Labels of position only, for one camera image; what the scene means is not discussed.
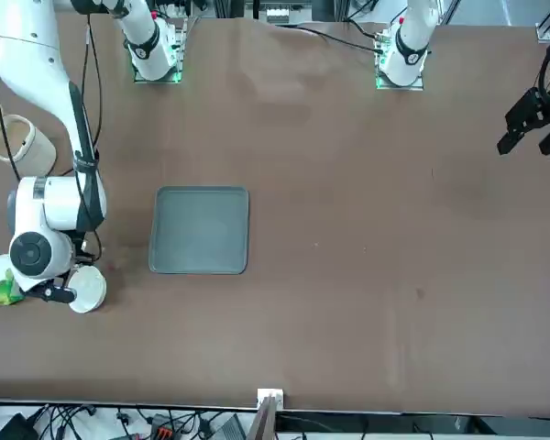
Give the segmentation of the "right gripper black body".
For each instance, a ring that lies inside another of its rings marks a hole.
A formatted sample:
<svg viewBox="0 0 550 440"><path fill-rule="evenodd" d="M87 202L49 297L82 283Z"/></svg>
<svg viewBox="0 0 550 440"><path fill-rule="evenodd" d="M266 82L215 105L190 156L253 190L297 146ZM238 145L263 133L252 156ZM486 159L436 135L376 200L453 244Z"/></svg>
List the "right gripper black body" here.
<svg viewBox="0 0 550 440"><path fill-rule="evenodd" d="M76 300L76 293L74 289L56 285L53 280L46 280L29 289L27 297L44 302L73 303Z"/></svg>

